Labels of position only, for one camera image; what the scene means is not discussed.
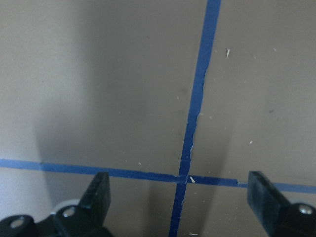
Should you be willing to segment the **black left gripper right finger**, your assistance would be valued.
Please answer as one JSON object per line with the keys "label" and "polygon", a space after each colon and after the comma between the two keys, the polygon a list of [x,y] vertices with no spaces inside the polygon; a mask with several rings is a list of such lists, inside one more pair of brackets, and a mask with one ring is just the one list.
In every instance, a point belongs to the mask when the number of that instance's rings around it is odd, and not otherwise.
{"label": "black left gripper right finger", "polygon": [[281,215],[291,206],[290,201],[260,171],[248,174],[247,203],[270,237],[275,234]]}

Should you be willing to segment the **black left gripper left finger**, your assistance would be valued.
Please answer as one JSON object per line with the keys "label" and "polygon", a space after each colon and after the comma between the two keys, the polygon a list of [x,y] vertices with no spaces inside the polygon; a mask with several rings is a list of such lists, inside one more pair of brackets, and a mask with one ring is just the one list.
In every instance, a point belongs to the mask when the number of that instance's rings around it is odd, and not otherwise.
{"label": "black left gripper left finger", "polygon": [[108,172],[98,172],[93,177],[79,201],[92,222],[104,222],[110,207],[110,179]]}

